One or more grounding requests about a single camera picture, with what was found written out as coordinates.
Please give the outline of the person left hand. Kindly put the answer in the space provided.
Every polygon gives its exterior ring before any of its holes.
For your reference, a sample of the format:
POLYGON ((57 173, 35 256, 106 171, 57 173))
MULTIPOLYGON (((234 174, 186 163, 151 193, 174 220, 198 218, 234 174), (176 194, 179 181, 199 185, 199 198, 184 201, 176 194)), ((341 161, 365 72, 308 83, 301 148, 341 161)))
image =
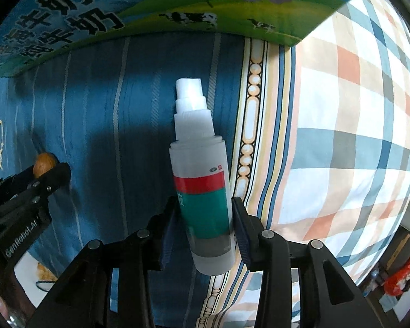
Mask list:
POLYGON ((0 313, 8 321, 15 312, 24 324, 34 314, 35 307, 14 275, 9 276, 0 286, 0 313))

